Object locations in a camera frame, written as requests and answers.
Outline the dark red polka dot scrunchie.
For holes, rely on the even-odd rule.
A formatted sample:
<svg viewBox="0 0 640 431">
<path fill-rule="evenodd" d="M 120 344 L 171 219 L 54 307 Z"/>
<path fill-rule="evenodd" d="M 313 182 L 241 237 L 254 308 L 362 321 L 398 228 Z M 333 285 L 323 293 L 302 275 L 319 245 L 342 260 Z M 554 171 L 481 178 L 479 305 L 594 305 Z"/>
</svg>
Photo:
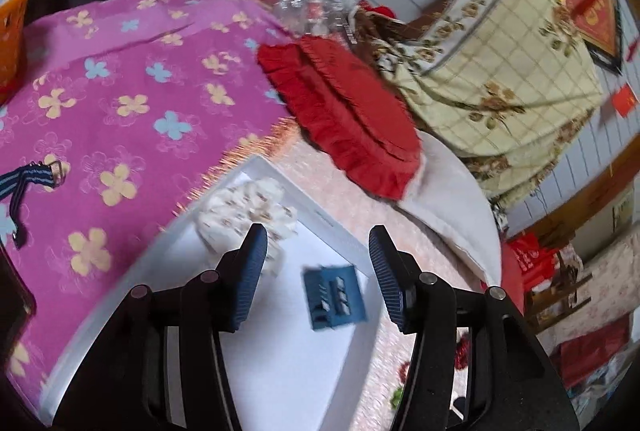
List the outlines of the dark red polka dot scrunchie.
<svg viewBox="0 0 640 431">
<path fill-rule="evenodd" d="M 455 370 L 464 370 L 469 366 L 469 356 L 470 356 L 470 338 L 468 333 L 462 333 L 462 335 L 458 338 L 456 345 L 456 353 L 454 353 L 454 369 Z M 408 370 L 409 370 L 410 362 L 405 361 L 401 364 L 398 375 L 399 381 L 402 385 L 407 382 L 408 378 Z"/>
</svg>

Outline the clear plastic bag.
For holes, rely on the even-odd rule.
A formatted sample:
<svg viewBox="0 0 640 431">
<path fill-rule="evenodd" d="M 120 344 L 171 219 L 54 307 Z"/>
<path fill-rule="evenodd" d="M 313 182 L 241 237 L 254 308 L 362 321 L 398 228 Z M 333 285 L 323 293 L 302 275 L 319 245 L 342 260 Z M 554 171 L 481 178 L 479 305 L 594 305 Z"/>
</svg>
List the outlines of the clear plastic bag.
<svg viewBox="0 0 640 431">
<path fill-rule="evenodd" d="M 355 0 L 276 0 L 272 13 L 292 35 L 346 35 L 359 6 Z"/>
</svg>

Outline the magenta floral blanket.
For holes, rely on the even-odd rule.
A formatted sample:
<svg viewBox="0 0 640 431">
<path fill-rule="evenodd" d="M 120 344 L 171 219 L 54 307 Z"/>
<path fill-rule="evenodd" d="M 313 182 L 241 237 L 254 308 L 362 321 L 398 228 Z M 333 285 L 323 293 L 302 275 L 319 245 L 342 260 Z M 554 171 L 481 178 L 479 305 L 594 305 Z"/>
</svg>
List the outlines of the magenta floral blanket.
<svg viewBox="0 0 640 431">
<path fill-rule="evenodd" d="M 285 117 L 256 52 L 286 33 L 256 0 L 108 0 L 40 18 L 25 38 L 1 168 L 65 174 L 28 189 L 28 240 L 9 249 L 37 307 L 8 375 L 37 408 L 78 327 L 206 172 Z"/>
</svg>

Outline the red ruffled cushion left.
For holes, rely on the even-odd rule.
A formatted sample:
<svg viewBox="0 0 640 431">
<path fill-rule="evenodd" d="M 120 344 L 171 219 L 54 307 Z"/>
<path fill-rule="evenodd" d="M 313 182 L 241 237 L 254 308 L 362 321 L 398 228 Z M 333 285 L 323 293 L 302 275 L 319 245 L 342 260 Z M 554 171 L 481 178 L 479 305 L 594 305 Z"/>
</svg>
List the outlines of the red ruffled cushion left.
<svg viewBox="0 0 640 431">
<path fill-rule="evenodd" d="M 363 191 L 397 200 L 420 167 L 403 102 L 341 43 L 303 36 L 263 44 L 257 61 L 300 128 Z"/>
</svg>

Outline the white cherry print scrunchie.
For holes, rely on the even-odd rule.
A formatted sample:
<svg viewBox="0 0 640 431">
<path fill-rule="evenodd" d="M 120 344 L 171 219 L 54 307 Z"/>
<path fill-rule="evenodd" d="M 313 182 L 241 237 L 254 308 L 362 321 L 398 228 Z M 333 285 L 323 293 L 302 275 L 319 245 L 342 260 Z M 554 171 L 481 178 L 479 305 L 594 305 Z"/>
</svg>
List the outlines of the white cherry print scrunchie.
<svg viewBox="0 0 640 431">
<path fill-rule="evenodd" d="M 285 205 L 277 180 L 246 181 L 213 192 L 196 216 L 198 234 L 218 255 L 238 249 L 254 223 L 268 235 L 262 275 L 277 276 L 284 263 L 281 243 L 296 235 L 297 224 L 297 210 Z"/>
</svg>

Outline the red ruffled cushion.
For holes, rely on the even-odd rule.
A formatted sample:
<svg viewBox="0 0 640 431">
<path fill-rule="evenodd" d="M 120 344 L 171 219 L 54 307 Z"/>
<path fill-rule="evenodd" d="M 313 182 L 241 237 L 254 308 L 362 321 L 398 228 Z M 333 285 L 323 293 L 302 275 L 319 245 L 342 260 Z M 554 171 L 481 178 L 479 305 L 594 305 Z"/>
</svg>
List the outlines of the red ruffled cushion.
<svg viewBox="0 0 640 431">
<path fill-rule="evenodd" d="M 257 61 L 300 128 L 363 191 L 397 200 L 420 167 L 403 102 L 341 43 L 303 36 L 263 44 Z"/>
<path fill-rule="evenodd" d="M 525 295 L 523 273 L 515 251 L 504 241 L 494 238 L 485 245 L 484 274 L 489 283 L 482 281 L 482 290 L 500 286 L 515 307 L 524 313 Z"/>
</svg>

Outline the blue hair claw clip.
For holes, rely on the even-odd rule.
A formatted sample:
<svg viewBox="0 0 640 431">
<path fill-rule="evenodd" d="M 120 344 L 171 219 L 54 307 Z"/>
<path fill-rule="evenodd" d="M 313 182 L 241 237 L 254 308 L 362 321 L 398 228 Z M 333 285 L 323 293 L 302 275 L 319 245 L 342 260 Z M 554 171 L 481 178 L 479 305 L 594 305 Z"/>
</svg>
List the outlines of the blue hair claw clip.
<svg viewBox="0 0 640 431">
<path fill-rule="evenodd" d="M 305 269 L 303 283 L 314 331 L 367 321 L 355 266 Z"/>
</svg>

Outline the white pillow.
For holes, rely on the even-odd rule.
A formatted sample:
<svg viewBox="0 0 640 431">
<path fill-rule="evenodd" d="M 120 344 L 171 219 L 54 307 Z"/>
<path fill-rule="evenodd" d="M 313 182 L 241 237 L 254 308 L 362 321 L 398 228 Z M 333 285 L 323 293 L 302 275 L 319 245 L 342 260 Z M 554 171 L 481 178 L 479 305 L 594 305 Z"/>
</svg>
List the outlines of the white pillow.
<svg viewBox="0 0 640 431">
<path fill-rule="evenodd" d="M 420 167 L 398 207 L 422 222 L 488 286 L 502 280 L 500 239 L 480 185 L 462 161 L 420 131 Z"/>
</svg>

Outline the red shopping bag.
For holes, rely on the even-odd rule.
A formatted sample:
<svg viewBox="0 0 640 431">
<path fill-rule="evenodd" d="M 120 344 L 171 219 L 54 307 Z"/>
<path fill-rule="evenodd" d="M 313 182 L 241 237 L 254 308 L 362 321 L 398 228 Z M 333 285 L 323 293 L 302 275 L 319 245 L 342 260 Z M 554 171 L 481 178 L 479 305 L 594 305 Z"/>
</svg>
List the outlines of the red shopping bag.
<svg viewBox="0 0 640 431">
<path fill-rule="evenodd" d="M 506 244 L 518 262 L 525 292 L 553 278 L 559 248 L 544 246 L 534 233 L 520 234 Z"/>
</svg>

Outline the orange plastic basket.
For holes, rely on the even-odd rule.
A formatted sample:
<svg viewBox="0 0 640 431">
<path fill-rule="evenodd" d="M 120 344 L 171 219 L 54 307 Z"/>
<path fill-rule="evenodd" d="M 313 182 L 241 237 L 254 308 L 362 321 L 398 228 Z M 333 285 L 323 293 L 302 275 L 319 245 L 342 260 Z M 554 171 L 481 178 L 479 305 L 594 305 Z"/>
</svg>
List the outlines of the orange plastic basket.
<svg viewBox="0 0 640 431">
<path fill-rule="evenodd" d="M 9 102 L 20 90 L 27 67 L 24 18 L 28 0 L 8 0 L 1 6 L 0 103 Z"/>
</svg>

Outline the red ruffled cushion right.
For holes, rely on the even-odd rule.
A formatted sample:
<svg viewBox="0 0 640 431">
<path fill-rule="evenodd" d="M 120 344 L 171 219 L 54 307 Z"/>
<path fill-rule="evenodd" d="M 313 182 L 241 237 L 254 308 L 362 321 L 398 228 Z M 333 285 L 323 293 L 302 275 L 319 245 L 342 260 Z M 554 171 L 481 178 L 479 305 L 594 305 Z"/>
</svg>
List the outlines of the red ruffled cushion right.
<svg viewBox="0 0 640 431">
<path fill-rule="evenodd" d="M 525 295 L 523 273 L 515 251 L 504 241 L 494 238 L 485 245 L 484 274 L 489 283 L 482 281 L 482 290 L 500 286 L 515 307 L 524 313 Z"/>
</svg>

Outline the pink embroidered bedspread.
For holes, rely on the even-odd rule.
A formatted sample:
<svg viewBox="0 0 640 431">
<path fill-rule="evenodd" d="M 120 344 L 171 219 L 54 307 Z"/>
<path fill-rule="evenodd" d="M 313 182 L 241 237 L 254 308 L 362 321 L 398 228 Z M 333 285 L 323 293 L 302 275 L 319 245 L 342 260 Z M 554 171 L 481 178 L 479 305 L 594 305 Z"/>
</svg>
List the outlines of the pink embroidered bedspread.
<svg viewBox="0 0 640 431">
<path fill-rule="evenodd" d="M 399 208 L 366 194 L 338 170 L 331 158 L 301 136 L 276 159 L 278 168 L 308 193 L 368 249 L 373 285 L 383 298 L 367 379 L 350 426 L 388 430 L 411 418 L 406 402 L 392 397 L 425 397 L 436 406 L 429 425 L 446 423 L 454 384 L 456 294 L 477 290 L 480 281 L 425 225 Z"/>
</svg>

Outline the white shallow tray box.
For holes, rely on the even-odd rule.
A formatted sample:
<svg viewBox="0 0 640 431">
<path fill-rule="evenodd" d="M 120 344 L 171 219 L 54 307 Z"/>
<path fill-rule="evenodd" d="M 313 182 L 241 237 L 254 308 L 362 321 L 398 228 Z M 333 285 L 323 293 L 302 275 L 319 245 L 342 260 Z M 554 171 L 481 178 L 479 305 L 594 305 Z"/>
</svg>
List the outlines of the white shallow tray box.
<svg viewBox="0 0 640 431">
<path fill-rule="evenodd" d="M 296 233 L 281 245 L 279 274 L 260 279 L 247 321 L 222 339 L 235 407 L 247 430 L 346 430 L 366 381 L 382 310 L 368 251 L 262 156 L 248 158 L 217 186 L 262 178 L 284 189 L 283 203 L 297 211 Z M 196 232 L 200 207 L 192 205 L 171 222 L 79 326 L 41 391 L 37 415 L 43 423 L 52 423 L 90 345 L 132 287 L 176 287 L 217 263 Z M 304 272 L 346 265 L 356 269 L 366 318 L 312 329 Z"/>
</svg>

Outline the floral beige quilt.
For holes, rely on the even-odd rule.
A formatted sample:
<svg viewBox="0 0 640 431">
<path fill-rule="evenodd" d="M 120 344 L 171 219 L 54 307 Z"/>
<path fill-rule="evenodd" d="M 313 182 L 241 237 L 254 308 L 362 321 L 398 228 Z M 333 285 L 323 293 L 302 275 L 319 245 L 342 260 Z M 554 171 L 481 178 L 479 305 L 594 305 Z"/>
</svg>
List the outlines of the floral beige quilt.
<svg viewBox="0 0 640 431">
<path fill-rule="evenodd" d="M 538 188 L 601 103 L 560 0 L 437 0 L 410 23 L 358 25 L 366 62 L 501 209 Z"/>
</svg>

